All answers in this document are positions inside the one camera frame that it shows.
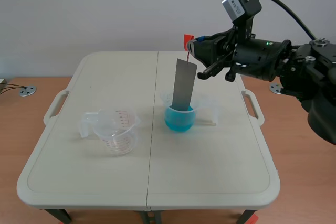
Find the white wall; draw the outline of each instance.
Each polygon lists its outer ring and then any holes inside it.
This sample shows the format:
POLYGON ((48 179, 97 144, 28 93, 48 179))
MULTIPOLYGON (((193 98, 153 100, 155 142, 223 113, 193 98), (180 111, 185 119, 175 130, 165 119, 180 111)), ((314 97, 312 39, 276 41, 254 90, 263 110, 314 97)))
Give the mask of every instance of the white wall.
MULTIPOLYGON (((335 0, 282 0, 318 37, 336 42, 335 0)), ((258 38, 308 37, 279 7, 262 0, 258 38)), ((231 27, 221 0, 0 0, 0 75, 69 76, 95 51, 183 50, 183 34, 231 27)))

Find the empty measuring cup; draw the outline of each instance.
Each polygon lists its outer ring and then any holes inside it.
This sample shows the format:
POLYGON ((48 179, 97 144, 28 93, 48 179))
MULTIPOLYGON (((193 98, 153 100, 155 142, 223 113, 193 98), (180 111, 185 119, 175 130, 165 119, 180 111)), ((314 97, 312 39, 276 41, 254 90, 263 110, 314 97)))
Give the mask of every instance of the empty measuring cup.
POLYGON ((197 125, 217 125, 218 113, 216 104, 205 95, 194 92, 188 111, 178 111, 171 107, 173 92, 162 92, 161 100, 165 107, 164 121, 174 131, 185 132, 195 123, 197 125))
POLYGON ((89 130, 99 136, 114 154, 130 152, 136 145, 138 134, 136 126, 140 123, 131 109, 100 110, 85 112, 79 122, 81 137, 87 137, 89 130))

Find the metal plate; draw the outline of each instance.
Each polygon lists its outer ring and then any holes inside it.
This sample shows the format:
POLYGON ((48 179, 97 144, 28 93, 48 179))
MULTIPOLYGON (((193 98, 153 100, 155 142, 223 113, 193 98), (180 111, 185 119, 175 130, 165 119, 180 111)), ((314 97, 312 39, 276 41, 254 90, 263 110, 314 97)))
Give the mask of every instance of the metal plate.
POLYGON ((190 106, 197 65, 177 59, 172 108, 187 111, 190 106))
POLYGON ((34 94, 35 91, 36 91, 36 86, 35 85, 29 85, 29 86, 27 86, 26 89, 20 89, 19 90, 19 96, 27 97, 31 94, 34 94))
POLYGON ((269 90, 274 94, 281 94, 280 93, 281 89, 283 89, 283 86, 281 84, 271 83, 269 85, 269 90))

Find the screw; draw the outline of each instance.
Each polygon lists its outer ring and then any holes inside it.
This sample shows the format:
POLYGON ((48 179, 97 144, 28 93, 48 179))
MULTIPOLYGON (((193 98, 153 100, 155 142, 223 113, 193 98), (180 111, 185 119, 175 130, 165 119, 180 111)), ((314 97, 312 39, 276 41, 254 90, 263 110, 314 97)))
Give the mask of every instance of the screw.
POLYGON ((305 59, 304 59, 306 62, 312 62, 312 61, 315 61, 316 58, 314 56, 306 56, 305 59))

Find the metal mount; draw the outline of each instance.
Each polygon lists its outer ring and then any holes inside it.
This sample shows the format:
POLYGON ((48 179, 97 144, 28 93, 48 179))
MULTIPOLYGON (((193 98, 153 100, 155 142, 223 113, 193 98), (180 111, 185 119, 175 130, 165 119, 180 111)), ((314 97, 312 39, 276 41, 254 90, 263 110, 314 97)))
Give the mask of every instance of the metal mount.
POLYGON ((36 86, 35 85, 29 85, 26 86, 27 88, 22 88, 19 90, 19 96, 21 97, 27 97, 31 94, 34 94, 36 91, 36 86))
POLYGON ((281 89, 283 89, 283 86, 281 84, 271 83, 269 85, 269 90, 274 94, 281 94, 281 89))

